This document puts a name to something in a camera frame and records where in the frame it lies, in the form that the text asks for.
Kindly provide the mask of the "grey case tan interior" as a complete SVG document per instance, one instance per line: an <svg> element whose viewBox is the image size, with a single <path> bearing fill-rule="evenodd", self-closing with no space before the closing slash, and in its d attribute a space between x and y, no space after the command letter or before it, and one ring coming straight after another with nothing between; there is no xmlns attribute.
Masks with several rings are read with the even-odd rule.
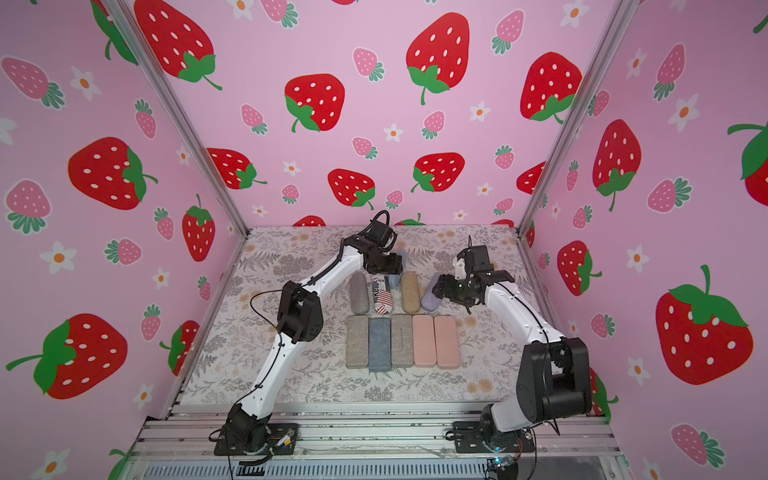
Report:
<svg viewBox="0 0 768 480"><path fill-rule="evenodd" d="M421 297L421 308L427 312L435 312L439 309L442 300L433 293L433 288L428 287Z"/></svg>

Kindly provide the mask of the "olive glasses case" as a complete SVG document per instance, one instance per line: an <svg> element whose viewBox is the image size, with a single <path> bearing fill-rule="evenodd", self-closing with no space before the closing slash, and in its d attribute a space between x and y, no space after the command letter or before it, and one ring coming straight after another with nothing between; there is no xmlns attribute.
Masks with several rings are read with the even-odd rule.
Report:
<svg viewBox="0 0 768 480"><path fill-rule="evenodd" d="M421 309L421 293L418 275L406 271L401 279L402 308L409 315L416 315Z"/></svg>

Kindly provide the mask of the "pink case round glasses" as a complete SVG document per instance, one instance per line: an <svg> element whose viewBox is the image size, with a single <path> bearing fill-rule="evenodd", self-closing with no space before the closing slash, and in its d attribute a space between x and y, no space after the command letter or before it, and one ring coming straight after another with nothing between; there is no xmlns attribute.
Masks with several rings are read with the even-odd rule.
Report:
<svg viewBox="0 0 768 480"><path fill-rule="evenodd" d="M442 369L458 369L461 355L456 320L451 316L437 316L434 331L437 365Z"/></svg>

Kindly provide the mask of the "grey case with red glasses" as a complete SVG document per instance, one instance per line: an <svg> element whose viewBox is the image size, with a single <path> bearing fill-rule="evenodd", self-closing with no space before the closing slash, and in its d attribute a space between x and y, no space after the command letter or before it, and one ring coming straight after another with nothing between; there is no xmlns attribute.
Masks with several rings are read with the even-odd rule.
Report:
<svg viewBox="0 0 768 480"><path fill-rule="evenodd" d="M391 363L393 368L414 365L413 321L410 315L396 314L391 318Z"/></svg>

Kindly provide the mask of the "pink case black glasses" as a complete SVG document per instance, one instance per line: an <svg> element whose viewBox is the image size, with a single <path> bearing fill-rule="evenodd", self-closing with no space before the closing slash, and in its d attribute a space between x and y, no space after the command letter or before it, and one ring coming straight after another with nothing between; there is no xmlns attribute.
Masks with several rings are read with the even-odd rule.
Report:
<svg viewBox="0 0 768 480"><path fill-rule="evenodd" d="M434 318L429 315L412 317L414 365L431 368L437 363Z"/></svg>

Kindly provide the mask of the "grey case mint interior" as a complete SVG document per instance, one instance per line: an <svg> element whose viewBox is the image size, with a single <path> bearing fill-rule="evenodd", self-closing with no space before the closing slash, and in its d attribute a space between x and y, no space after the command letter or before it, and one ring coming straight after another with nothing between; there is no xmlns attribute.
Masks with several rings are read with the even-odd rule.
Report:
<svg viewBox="0 0 768 480"><path fill-rule="evenodd" d="M362 315L346 319L345 362L348 369L363 369L369 361L369 318Z"/></svg>

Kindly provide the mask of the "blue-grey case purple glasses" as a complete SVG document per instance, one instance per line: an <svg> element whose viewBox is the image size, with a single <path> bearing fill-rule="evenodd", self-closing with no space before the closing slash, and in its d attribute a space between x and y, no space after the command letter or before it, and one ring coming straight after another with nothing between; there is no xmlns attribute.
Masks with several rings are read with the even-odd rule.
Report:
<svg viewBox="0 0 768 480"><path fill-rule="evenodd" d="M388 372L391 360L391 320L371 318L369 320L368 368L371 372Z"/></svg>

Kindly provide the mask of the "light blue case white glasses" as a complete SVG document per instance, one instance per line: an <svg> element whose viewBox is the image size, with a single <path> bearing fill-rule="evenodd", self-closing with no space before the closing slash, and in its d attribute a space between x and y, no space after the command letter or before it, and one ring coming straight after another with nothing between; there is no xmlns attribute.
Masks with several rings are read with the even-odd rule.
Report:
<svg viewBox="0 0 768 480"><path fill-rule="evenodd" d="M387 275L386 276L386 282L387 282L387 288L392 293L400 293L401 292L401 281L402 281L402 275Z"/></svg>

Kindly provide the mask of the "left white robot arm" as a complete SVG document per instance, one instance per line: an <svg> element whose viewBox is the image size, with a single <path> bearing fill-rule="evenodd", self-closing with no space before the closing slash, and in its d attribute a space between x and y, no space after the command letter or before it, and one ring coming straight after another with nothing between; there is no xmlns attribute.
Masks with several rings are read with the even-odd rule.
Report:
<svg viewBox="0 0 768 480"><path fill-rule="evenodd" d="M221 430L233 447L254 453L265 448L277 394L299 353L322 331L322 303L347 277L360 270L400 274L402 258L392 251L396 240L390 214L381 210L362 230L342 239L335 257L318 271L283 285L273 345L254 385L233 403Z"/></svg>

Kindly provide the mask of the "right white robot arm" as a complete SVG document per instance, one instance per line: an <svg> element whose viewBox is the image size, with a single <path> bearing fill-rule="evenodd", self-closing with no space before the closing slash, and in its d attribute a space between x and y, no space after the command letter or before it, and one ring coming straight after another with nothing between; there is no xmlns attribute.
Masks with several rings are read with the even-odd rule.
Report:
<svg viewBox="0 0 768 480"><path fill-rule="evenodd" d="M453 274L439 277L434 295L466 310L489 308L522 347L515 393L483 409L480 424L486 436L587 414L592 389L585 343L550 325L523 297L513 276L494 268L486 246L467 246L453 266Z"/></svg>

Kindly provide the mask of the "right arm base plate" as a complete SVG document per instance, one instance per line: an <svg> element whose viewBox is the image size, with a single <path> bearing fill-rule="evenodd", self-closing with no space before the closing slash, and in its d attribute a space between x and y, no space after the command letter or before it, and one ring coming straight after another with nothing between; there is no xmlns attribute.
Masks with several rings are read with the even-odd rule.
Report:
<svg viewBox="0 0 768 480"><path fill-rule="evenodd" d="M533 453L533 434L524 430L499 432L492 423L455 421L444 434L457 453L520 455Z"/></svg>

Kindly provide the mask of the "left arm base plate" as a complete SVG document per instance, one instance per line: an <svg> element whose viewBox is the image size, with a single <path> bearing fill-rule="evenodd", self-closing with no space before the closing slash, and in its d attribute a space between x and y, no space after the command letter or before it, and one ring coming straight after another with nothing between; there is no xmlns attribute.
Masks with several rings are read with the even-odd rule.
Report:
<svg viewBox="0 0 768 480"><path fill-rule="evenodd" d="M234 461L242 457L247 465L259 465L277 456L291 456L298 440L297 423L269 423L258 425L245 439L236 437L225 425L214 430L208 440L214 444L214 455Z"/></svg>

